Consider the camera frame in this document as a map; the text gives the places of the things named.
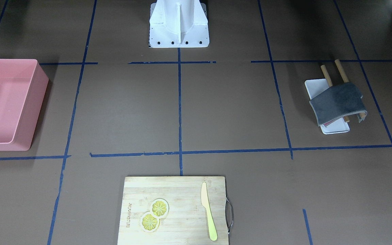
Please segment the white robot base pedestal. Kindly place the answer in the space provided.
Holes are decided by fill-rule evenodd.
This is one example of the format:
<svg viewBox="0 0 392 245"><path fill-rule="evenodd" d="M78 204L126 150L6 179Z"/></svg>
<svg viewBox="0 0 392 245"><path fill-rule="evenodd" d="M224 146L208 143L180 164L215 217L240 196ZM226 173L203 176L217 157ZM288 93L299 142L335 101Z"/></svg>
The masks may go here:
<svg viewBox="0 0 392 245"><path fill-rule="evenodd" d="M205 0L157 0L150 5L151 48L205 48L210 44Z"/></svg>

